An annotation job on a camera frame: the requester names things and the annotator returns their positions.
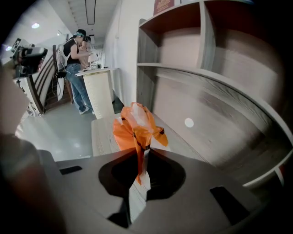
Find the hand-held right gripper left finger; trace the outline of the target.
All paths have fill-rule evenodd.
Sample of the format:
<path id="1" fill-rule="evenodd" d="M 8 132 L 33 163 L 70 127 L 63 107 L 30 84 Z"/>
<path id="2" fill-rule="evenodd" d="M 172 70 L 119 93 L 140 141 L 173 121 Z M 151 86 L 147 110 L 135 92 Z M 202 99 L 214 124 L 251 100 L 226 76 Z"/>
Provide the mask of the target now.
<path id="1" fill-rule="evenodd" d="M 108 194 L 123 199 L 119 211 L 108 220 L 127 229 L 131 225 L 129 189 L 138 174 L 138 159 L 135 149 L 121 151 L 121 154 L 101 167 L 98 178 Z"/>

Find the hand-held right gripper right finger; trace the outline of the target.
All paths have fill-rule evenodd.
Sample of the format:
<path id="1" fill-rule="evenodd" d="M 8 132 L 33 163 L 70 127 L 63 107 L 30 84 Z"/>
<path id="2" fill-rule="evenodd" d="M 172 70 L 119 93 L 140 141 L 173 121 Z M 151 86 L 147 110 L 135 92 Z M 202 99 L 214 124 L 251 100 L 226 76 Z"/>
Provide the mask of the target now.
<path id="1" fill-rule="evenodd" d="M 186 179 L 186 172 L 179 163 L 154 149 L 150 149 L 147 172 L 151 184 L 146 196 L 147 201 L 170 198 Z"/>

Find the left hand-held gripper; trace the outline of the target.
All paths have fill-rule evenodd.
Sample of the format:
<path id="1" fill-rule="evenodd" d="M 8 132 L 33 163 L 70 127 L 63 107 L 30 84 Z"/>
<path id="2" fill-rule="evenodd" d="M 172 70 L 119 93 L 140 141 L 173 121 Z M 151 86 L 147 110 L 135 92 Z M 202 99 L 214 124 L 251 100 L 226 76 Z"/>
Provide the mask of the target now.
<path id="1" fill-rule="evenodd" d="M 48 53 L 48 49 L 26 45 L 20 38 L 14 42 L 11 57 L 14 63 L 15 77 L 25 78 L 40 71 L 41 65 Z"/>

